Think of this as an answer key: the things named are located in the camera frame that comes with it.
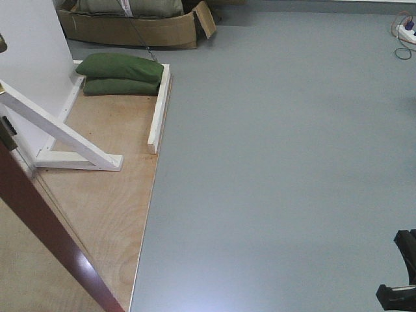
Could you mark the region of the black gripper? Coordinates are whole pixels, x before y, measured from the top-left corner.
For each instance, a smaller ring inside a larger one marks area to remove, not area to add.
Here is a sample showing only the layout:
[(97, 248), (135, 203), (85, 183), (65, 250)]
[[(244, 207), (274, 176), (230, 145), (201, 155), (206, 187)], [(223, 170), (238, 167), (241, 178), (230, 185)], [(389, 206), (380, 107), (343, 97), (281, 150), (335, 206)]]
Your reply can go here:
[(393, 241), (406, 265), (409, 283), (399, 287), (381, 284), (376, 297), (384, 311), (415, 311), (415, 229), (399, 230)]

